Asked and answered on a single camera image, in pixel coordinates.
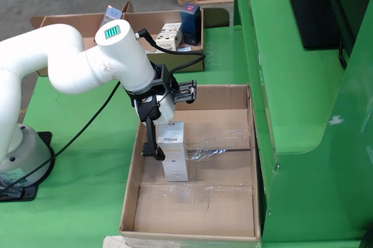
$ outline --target green workbench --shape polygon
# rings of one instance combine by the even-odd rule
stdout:
[[[241,28],[205,30],[206,72],[179,73],[179,82],[245,84]],[[97,112],[116,82],[81,95],[57,92],[39,77],[24,123],[53,133],[61,149]],[[119,235],[126,181],[139,119],[118,89],[91,126],[56,160],[32,202],[0,205],[1,247],[102,247]]]

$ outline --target blue box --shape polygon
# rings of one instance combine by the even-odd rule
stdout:
[[[181,9],[181,27],[184,43],[197,46],[201,35],[201,15],[199,5],[186,3]]]

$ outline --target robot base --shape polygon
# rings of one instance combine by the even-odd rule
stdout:
[[[21,129],[22,142],[0,164],[0,189],[29,173],[54,155],[50,146],[52,139],[50,132],[36,133],[26,125],[23,125]],[[39,184],[51,173],[54,162],[55,160],[52,160],[27,179],[16,184],[11,188],[11,192],[9,189],[9,194],[1,196],[0,202],[34,200]]]

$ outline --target white product box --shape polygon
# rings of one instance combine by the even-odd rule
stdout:
[[[162,162],[166,181],[188,181],[184,122],[171,122],[158,126],[157,143],[166,156]]]
[[[156,44],[164,49],[177,51],[181,40],[181,23],[166,23],[156,39]]]

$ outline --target robotic arm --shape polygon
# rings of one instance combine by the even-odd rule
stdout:
[[[84,93],[119,80],[147,127],[148,142],[142,155],[164,160],[154,125],[172,120],[175,103],[194,101],[196,82],[178,84],[164,65],[149,61],[138,38],[127,21],[115,20],[99,29],[97,45],[87,51],[83,51],[80,33],[64,24],[0,42],[0,172],[5,158],[24,141],[24,132],[16,124],[21,80],[47,65],[51,84],[66,94]]]

